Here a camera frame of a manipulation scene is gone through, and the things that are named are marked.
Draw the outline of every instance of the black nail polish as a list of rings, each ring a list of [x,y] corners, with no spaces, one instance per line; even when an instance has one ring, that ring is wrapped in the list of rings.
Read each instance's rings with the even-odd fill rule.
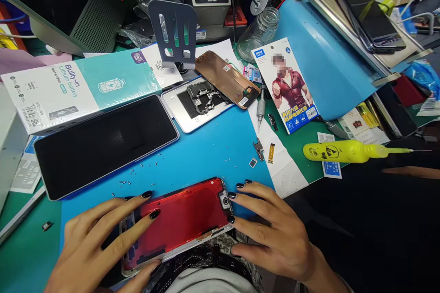
[[[157,218],[160,214],[160,210],[155,210],[150,214],[150,218]]]
[[[141,194],[142,198],[149,198],[151,197],[151,195],[153,194],[153,192],[151,190],[148,190],[147,192],[144,192],[143,194]]]

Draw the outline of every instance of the barcode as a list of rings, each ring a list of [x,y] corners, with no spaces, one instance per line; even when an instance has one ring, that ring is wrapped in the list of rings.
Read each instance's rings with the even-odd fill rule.
[[[421,111],[435,109],[435,103],[435,98],[428,98],[425,103],[423,103]]]
[[[316,116],[316,114],[317,112],[315,107],[310,108],[309,110],[306,111],[306,115],[309,120],[312,119],[314,116]]]
[[[23,110],[26,122],[30,127],[35,127],[36,125],[41,124],[40,115],[35,107],[35,104],[25,107]]]

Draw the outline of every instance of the man in red shirt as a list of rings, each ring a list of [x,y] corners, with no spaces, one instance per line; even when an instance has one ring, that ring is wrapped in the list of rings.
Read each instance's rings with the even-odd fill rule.
[[[272,96],[277,109],[280,108],[283,98],[289,103],[290,108],[296,105],[300,109],[312,105],[312,96],[301,74],[287,67],[286,60],[281,54],[275,54],[272,61],[278,70],[278,76],[272,83]]]

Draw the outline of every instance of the metal phone holder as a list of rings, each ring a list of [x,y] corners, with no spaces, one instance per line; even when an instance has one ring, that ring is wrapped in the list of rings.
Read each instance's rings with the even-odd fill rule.
[[[151,0],[148,13],[162,66],[172,69],[175,63],[182,63],[184,69],[195,69],[197,15],[194,8],[176,2]]]

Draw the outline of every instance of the yellow bottle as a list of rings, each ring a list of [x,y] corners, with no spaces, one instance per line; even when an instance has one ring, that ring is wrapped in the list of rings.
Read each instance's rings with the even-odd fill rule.
[[[389,153],[408,153],[411,149],[387,148],[381,144],[363,144],[359,141],[309,143],[303,148],[308,160],[337,163],[364,163],[370,158],[386,158]]]

